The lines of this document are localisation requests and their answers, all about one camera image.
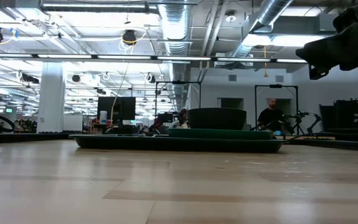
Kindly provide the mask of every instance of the black shirt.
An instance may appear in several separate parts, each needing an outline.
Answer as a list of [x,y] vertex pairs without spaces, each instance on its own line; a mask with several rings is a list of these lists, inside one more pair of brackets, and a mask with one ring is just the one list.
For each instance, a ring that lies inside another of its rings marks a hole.
[[[269,123],[271,123],[272,121],[281,121],[283,119],[283,112],[280,110],[270,110],[268,108],[266,108],[265,110],[263,110],[258,118],[258,122],[261,122],[263,125],[268,125]],[[272,124],[269,125],[267,128],[271,129],[272,131],[278,131],[280,130],[280,125],[277,124]]]

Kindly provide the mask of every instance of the metal stand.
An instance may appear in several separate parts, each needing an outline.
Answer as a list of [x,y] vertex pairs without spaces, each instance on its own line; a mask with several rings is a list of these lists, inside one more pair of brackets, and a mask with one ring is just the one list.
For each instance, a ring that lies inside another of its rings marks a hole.
[[166,81],[157,81],[155,82],[155,113],[154,113],[154,116],[157,117],[157,96],[158,96],[158,84],[160,83],[171,83],[171,84],[174,84],[174,85],[186,85],[186,84],[198,84],[200,86],[200,95],[198,96],[199,97],[199,108],[201,108],[201,82],[182,82],[182,81],[171,81],[171,82],[166,82]]
[[[294,88],[295,89],[295,100],[296,100],[296,112],[299,111],[298,102],[298,86],[295,85],[255,85],[255,127],[258,125],[258,110],[257,110],[257,89],[258,87],[269,87],[269,88]],[[296,127],[296,132],[299,134],[299,126]]]

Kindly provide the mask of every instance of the column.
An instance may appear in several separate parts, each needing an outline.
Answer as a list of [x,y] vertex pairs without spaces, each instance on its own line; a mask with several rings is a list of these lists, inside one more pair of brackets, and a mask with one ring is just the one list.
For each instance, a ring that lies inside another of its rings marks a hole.
[[66,74],[61,62],[44,62],[41,76],[37,132],[63,131]]

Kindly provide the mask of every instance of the screen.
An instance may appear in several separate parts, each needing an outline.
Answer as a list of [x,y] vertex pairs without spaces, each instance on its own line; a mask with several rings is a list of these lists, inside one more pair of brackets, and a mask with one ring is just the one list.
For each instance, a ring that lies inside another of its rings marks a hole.
[[[115,96],[104,96],[98,98],[98,119],[100,111],[107,111],[107,119],[111,117],[111,107]],[[118,97],[113,109],[113,119],[134,120],[136,97]]]

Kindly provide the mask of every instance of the bald man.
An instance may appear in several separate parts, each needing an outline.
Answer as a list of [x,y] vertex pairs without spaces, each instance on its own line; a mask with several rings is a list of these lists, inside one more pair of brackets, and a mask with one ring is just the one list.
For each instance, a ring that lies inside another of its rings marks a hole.
[[258,126],[260,129],[270,129],[272,131],[280,131],[281,125],[277,121],[283,120],[283,112],[276,109],[277,100],[271,98],[267,100],[268,108],[264,109],[258,118]]

